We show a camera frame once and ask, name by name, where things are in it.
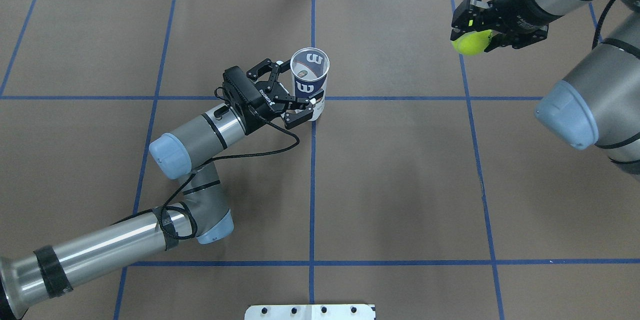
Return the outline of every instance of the w logo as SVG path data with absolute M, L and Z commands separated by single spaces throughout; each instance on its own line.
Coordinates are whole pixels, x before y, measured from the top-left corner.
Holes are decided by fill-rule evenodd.
M 298 86 L 297 89 L 302 92 L 302 93 L 311 93 L 314 90 L 314 86 L 313 85 L 306 85 L 306 84 L 302 84 L 302 83 L 298 83 L 295 82 Z
M 322 60 L 323 59 L 318 54 L 309 53 L 309 54 L 306 55 L 306 57 L 307 57 L 306 60 L 310 61 L 311 63 L 322 64 Z

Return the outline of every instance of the silver arm segment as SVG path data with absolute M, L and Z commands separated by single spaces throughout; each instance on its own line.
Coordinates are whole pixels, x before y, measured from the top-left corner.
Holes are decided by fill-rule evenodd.
M 563 15 L 589 0 L 535 0 Z M 535 116 L 576 149 L 596 145 L 640 181 L 640 0 L 535 109 Z
M 206 126 L 206 130 L 213 133 L 212 128 Z M 210 163 L 199 169 L 182 191 L 183 203 L 198 225 L 196 238 L 201 244 L 224 238 L 234 229 L 217 174 L 215 165 Z M 184 175 L 179 181 L 183 183 L 188 177 Z M 184 208 L 180 203 L 172 206 Z M 170 217 L 176 235 L 192 233 L 192 225 L 185 215 L 173 210 L 164 213 Z M 169 250 L 172 243 L 177 245 L 178 240 L 167 238 L 156 215 L 146 213 L 75 240 L 45 247 L 43 249 L 52 254 L 49 260 L 39 259 L 36 254 L 18 260 L 0 257 L 0 320 L 20 319 L 30 306 Z

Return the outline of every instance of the yellow tennis ball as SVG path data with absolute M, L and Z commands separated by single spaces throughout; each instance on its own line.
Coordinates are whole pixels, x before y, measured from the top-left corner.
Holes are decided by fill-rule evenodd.
M 485 51 L 491 42 L 491 29 L 470 31 L 451 41 L 453 49 L 462 55 L 476 55 Z

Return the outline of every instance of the black electrical cable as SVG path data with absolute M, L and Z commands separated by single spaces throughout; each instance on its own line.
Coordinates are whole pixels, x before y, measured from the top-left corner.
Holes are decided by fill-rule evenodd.
M 224 90 L 224 88 L 222 88 L 222 86 L 218 86 L 218 88 L 215 88 L 215 90 L 213 91 L 213 95 L 215 95 L 215 97 L 220 99 L 221 101 L 226 102 L 225 98 L 223 98 L 223 97 L 221 97 L 220 95 L 217 94 L 218 90 L 220 90 L 220 89 Z
M 169 199 L 167 199 L 166 202 L 162 204 L 162 206 L 160 206 L 160 219 L 162 219 L 165 211 L 173 210 L 173 211 L 178 211 L 178 213 L 181 213 L 186 218 L 188 218 L 191 224 L 191 234 L 187 236 L 179 236 L 177 232 L 173 234 L 167 231 L 167 229 L 165 229 L 165 226 L 163 225 L 162 220 L 158 221 L 160 230 L 162 230 L 162 232 L 165 235 L 169 236 L 170 238 L 174 238 L 177 240 L 187 240 L 187 239 L 195 238 L 196 234 L 198 233 L 198 224 L 196 223 L 191 211 L 186 211 L 185 209 L 178 208 L 177 206 L 168 206 L 169 203 L 174 199 L 174 197 L 176 197 L 176 195 L 178 195 L 185 188 L 185 186 L 187 186 L 187 184 L 189 184 L 189 182 L 193 180 L 195 176 L 196 176 L 196 173 L 192 173 L 191 175 L 189 175 L 187 180 L 182 185 L 180 185 L 180 187 L 177 188 L 173 194 L 171 194 L 171 197 L 169 197 Z
M 276 151 L 270 151 L 270 152 L 261 152 L 261 153 L 251 153 L 251 154 L 236 154 L 236 155 L 225 155 L 225 156 L 218 156 L 215 158 L 211 158 L 209 160 L 207 160 L 203 165 L 206 165 L 208 163 L 211 163 L 213 161 L 216 160 L 222 160 L 222 159 L 237 159 L 237 158 L 251 158 L 254 156 L 267 156 L 267 155 L 274 155 L 274 154 L 280 154 L 282 152 L 286 152 L 288 150 L 291 150 L 293 148 L 295 148 L 298 144 L 300 144 L 300 138 L 298 138 L 297 135 L 295 135 L 295 133 L 292 133 L 286 129 L 283 129 L 282 127 L 277 126 L 276 124 L 270 122 L 269 120 L 266 120 L 265 118 L 263 118 L 260 114 L 258 114 L 258 112 L 256 111 L 256 109 L 254 109 L 253 106 L 249 106 L 249 110 L 251 111 L 251 113 L 253 113 L 253 115 L 262 120 L 262 122 L 264 122 L 265 124 L 269 125 L 270 127 L 281 131 L 282 133 L 285 133 L 286 135 L 292 137 L 295 139 L 295 143 L 291 144 L 288 147 L 282 148 L 282 149 L 278 149 Z
M 135 213 L 133 215 L 129 215 L 126 218 L 122 218 L 122 219 L 118 220 L 117 222 L 113 223 L 112 225 L 116 225 L 116 224 L 121 223 L 121 222 L 126 222 L 126 220 L 133 219 L 136 216 L 139 216 L 139 215 L 142 215 L 142 214 L 151 213 L 151 211 L 152 211 L 151 209 L 139 211 L 139 212 L 137 212 L 137 213 Z
M 613 6 L 613 3 L 615 3 L 616 0 L 608 0 L 609 2 L 606 4 L 606 6 L 604 7 L 604 9 L 602 10 L 602 14 L 600 15 L 600 18 L 598 19 L 598 25 L 596 25 L 596 32 L 593 34 L 593 42 L 591 43 L 591 48 L 594 49 L 595 47 L 597 47 L 598 45 L 598 41 L 599 41 L 599 37 L 600 37 L 600 33 L 602 31 L 602 24 L 604 24 L 604 19 L 607 17 L 607 13 L 610 11 L 611 6 Z

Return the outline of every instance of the black device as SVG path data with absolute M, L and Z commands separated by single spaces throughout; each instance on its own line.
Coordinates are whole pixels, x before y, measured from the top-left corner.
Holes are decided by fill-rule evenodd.
M 311 99 L 290 95 L 278 82 L 278 76 L 290 70 L 290 65 L 290 60 L 278 64 L 267 58 L 246 73 L 234 66 L 222 74 L 224 99 L 230 103 L 244 124 L 246 135 L 264 125 L 261 118 L 271 121 L 283 115 L 285 128 L 291 129 L 313 117 L 313 104 L 322 99 L 325 92 L 321 90 Z M 259 81 L 259 78 L 267 73 L 269 79 Z M 300 112 L 287 113 L 288 110 Z

